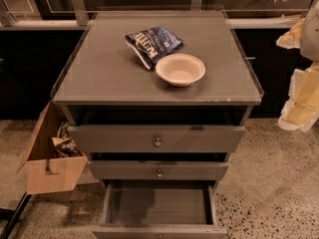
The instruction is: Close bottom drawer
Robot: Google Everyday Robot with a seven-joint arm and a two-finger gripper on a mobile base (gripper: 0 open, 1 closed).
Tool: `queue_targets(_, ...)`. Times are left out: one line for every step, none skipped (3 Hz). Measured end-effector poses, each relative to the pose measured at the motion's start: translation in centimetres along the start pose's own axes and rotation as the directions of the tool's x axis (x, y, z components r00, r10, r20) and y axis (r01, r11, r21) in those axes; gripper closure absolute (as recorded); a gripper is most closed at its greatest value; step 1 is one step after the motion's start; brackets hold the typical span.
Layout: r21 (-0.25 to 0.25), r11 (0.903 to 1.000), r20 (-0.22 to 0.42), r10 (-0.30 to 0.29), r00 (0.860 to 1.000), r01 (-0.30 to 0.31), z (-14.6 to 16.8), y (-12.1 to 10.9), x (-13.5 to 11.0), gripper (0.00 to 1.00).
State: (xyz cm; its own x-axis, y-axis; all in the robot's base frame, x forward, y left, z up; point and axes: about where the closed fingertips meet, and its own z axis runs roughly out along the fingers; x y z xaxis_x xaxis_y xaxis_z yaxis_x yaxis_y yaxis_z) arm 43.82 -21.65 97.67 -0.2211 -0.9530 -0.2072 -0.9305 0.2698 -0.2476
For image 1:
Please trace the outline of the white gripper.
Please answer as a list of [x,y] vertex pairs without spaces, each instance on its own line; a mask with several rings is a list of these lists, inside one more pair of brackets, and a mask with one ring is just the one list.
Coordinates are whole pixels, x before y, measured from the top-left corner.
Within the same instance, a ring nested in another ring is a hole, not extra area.
[[305,71],[296,69],[291,77],[288,96],[278,126],[285,130],[309,130],[319,119],[319,1],[280,36],[276,45],[284,49],[299,49],[303,57],[314,63]]

